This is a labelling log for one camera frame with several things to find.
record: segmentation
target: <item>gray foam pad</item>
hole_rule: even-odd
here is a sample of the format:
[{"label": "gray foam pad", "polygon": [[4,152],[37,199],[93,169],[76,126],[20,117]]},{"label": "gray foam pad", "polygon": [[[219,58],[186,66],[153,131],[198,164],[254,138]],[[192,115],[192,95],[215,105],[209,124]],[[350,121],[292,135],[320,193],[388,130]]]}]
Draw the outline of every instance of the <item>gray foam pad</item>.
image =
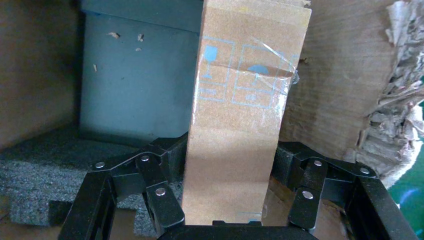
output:
[{"label": "gray foam pad", "polygon": [[[0,195],[11,199],[10,219],[40,226],[63,223],[92,165],[136,150],[80,139],[75,126],[59,128],[4,150],[0,153]],[[170,187],[181,203],[181,181]],[[117,207],[136,210],[135,234],[155,236],[141,195],[131,195]]]}]

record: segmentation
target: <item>torn cardboard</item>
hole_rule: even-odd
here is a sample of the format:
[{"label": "torn cardboard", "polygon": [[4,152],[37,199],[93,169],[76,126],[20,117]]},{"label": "torn cardboard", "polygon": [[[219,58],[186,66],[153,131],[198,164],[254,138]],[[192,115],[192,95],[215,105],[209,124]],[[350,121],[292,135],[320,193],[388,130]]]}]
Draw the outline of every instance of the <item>torn cardboard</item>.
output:
[{"label": "torn cardboard", "polygon": [[424,0],[396,1],[388,6],[388,41],[399,61],[370,125],[358,143],[354,159],[373,168],[386,188],[416,162],[423,143]]},{"label": "torn cardboard", "polygon": [[290,90],[281,141],[302,142],[335,159],[356,148],[398,62],[385,34],[393,2],[312,1],[301,54],[306,63]]}]

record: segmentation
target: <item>cardboard box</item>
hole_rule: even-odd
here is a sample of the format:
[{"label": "cardboard box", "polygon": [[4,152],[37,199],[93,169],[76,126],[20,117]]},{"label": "cardboard box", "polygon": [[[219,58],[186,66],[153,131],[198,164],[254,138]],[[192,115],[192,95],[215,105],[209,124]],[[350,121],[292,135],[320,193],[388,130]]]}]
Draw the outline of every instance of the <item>cardboard box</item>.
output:
[{"label": "cardboard box", "polygon": [[314,0],[281,141],[343,159],[356,150],[397,65],[387,7],[395,0]]},{"label": "cardboard box", "polygon": [[188,225],[261,220],[311,15],[286,3],[204,2],[182,200]]}]

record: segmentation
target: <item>green surface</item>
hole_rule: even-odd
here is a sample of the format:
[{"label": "green surface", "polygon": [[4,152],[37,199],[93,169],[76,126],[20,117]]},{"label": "green surface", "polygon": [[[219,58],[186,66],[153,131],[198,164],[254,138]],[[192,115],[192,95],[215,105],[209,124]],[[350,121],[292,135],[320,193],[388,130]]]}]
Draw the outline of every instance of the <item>green surface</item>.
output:
[{"label": "green surface", "polygon": [[414,166],[389,189],[419,239],[424,239],[424,145]]}]

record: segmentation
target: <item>cardboard wall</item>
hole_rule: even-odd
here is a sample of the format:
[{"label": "cardboard wall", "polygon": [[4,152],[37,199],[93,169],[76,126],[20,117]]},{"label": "cardboard wall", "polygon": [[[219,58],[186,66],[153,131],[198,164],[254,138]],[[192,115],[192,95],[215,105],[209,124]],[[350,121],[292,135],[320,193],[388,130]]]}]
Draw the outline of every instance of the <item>cardboard wall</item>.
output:
[{"label": "cardboard wall", "polygon": [[204,1],[184,173],[186,224],[260,220],[310,15],[274,0]]},{"label": "cardboard wall", "polygon": [[394,0],[313,0],[280,140],[342,159],[355,149],[368,115],[397,65],[385,29]]},{"label": "cardboard wall", "polygon": [[0,3],[0,149],[73,120],[78,7]]}]

